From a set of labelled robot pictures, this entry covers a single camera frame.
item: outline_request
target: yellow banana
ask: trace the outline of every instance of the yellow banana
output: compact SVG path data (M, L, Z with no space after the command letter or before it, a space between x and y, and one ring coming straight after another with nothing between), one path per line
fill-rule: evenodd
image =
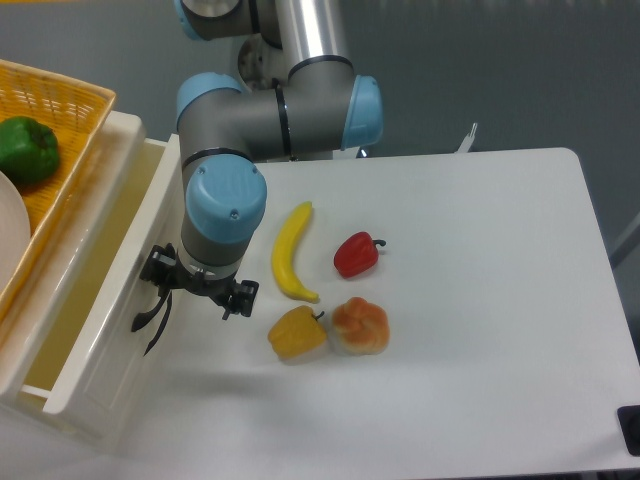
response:
M311 202L303 202L289 214L271 252L271 271L282 293L295 300L315 303L320 296L306 288L293 270L293 255L313 212Z

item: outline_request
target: yellow basket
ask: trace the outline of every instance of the yellow basket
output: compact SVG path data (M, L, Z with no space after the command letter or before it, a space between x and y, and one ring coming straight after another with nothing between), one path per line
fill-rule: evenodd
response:
M0 325L73 194L89 147L115 98L106 88L0 60L0 121L14 116L36 119L53 130L60 153L60 167L52 177L19 189L29 213L31 241L0 292Z

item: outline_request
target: white plate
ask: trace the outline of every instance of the white plate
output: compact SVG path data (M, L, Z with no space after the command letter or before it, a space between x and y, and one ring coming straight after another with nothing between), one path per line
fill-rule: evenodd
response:
M29 246L31 228L22 196L0 172L0 291L7 286L22 255Z

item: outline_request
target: metal arm tube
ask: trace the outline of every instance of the metal arm tube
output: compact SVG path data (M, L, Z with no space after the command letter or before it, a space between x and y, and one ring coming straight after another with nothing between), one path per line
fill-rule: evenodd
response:
M317 57L348 58L337 0L276 0L289 69Z

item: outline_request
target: white table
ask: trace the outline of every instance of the white table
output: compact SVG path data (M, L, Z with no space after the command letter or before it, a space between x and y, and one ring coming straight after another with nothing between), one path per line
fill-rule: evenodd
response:
M640 372L578 159L562 149L269 164L263 224L239 278L250 319L183 298L165 353L113 454L14 420L8 478L382 479L639 468L616 409ZM317 310L360 295L389 348L329 346L293 365L266 333L296 302L269 272L297 203L314 218L296 268ZM344 281L335 249L367 230L377 267Z

